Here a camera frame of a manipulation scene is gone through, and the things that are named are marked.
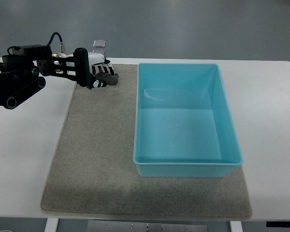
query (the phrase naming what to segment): light blue container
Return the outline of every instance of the light blue container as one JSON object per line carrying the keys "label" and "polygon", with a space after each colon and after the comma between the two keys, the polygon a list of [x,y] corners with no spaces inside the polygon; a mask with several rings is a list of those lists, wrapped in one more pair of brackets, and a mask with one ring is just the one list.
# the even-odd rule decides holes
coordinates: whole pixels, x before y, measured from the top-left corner
{"label": "light blue container", "polygon": [[218,65],[139,64],[136,98],[141,176],[223,177],[242,164]]}

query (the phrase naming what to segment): gray floor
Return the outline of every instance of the gray floor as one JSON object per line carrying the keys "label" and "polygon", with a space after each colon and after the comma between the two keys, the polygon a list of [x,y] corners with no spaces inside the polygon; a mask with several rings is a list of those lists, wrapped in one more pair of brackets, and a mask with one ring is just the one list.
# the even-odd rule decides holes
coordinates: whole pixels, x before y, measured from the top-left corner
{"label": "gray floor", "polygon": [[[0,0],[0,57],[12,45],[46,44],[54,31],[67,53],[103,39],[107,57],[290,61],[290,0]],[[58,231],[84,231],[85,224],[62,220]],[[245,232],[290,231],[264,226],[243,223]]]}

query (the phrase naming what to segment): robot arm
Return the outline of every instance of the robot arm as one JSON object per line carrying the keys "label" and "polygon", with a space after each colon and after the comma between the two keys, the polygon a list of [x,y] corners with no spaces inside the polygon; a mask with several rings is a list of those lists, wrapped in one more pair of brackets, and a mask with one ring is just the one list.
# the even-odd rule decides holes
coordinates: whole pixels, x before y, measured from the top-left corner
{"label": "robot arm", "polygon": [[[53,55],[50,44],[56,34],[60,38],[61,53]],[[109,63],[104,55],[89,53],[85,48],[77,48],[73,54],[66,55],[61,36],[57,32],[52,35],[47,45],[9,47],[8,55],[3,56],[2,61],[0,105],[6,109],[16,108],[45,87],[46,81],[39,74],[68,78],[91,89],[96,78],[90,73],[89,67]]]}

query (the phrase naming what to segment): gray felt mat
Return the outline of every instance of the gray felt mat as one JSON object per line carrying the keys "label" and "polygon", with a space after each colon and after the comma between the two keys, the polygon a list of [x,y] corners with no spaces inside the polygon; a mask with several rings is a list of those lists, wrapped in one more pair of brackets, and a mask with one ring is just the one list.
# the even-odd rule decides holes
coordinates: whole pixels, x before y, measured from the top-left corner
{"label": "gray felt mat", "polygon": [[41,209],[104,219],[243,220],[251,216],[242,167],[224,178],[140,177],[133,163],[136,65],[114,65],[116,86],[77,86]]}

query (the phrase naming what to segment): black cable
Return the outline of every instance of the black cable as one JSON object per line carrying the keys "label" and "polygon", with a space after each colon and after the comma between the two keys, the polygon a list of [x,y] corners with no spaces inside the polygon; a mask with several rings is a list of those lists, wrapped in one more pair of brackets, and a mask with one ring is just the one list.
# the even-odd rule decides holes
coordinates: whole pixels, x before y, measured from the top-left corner
{"label": "black cable", "polygon": [[50,37],[50,40],[48,41],[47,46],[49,46],[49,45],[52,43],[52,41],[53,41],[55,35],[57,35],[57,36],[59,37],[60,42],[62,42],[62,37],[61,37],[61,35],[60,35],[58,32],[54,32],[54,33],[52,34],[52,37]]}
{"label": "black cable", "polygon": [[8,54],[9,54],[9,55],[11,55],[11,53],[10,53],[10,49],[12,49],[13,47],[17,47],[17,46],[11,46],[11,47],[8,48]]}

